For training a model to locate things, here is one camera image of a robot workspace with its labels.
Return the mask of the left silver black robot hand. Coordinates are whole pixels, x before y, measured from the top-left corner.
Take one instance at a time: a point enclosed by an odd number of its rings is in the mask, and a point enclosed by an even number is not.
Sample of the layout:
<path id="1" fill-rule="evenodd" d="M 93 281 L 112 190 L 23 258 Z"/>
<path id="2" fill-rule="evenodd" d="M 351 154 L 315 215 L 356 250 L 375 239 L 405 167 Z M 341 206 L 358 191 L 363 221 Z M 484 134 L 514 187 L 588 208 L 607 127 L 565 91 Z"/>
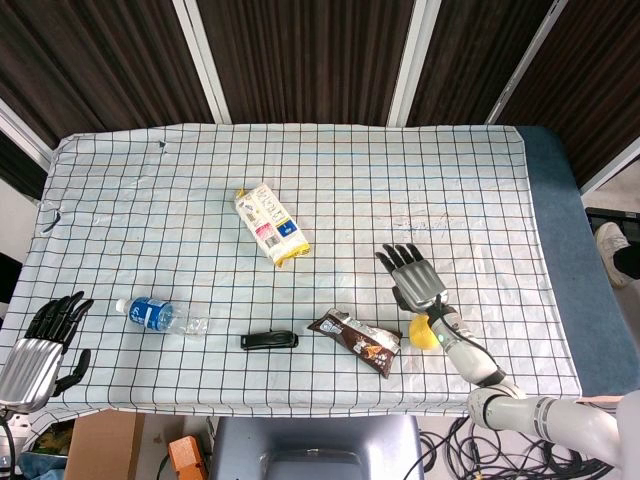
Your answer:
<path id="1" fill-rule="evenodd" d="M 30 322 L 23 338 L 9 351 L 1 369 L 1 413 L 28 415 L 43 408 L 84 378 L 91 351 L 84 349 L 73 371 L 59 375 L 80 322 L 94 301 L 79 291 L 52 299 L 42 306 Z"/>

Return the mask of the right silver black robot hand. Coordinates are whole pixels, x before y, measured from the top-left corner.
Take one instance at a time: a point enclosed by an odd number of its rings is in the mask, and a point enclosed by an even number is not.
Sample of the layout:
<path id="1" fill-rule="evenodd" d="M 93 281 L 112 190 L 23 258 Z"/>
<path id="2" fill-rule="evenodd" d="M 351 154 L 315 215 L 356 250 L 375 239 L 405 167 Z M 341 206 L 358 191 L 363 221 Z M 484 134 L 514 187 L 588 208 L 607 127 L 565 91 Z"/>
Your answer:
<path id="1" fill-rule="evenodd" d="M 401 310 L 426 313 L 431 306 L 448 301 L 448 289 L 414 244 L 383 244 L 382 248 L 376 257 L 393 278 L 392 293 Z"/>

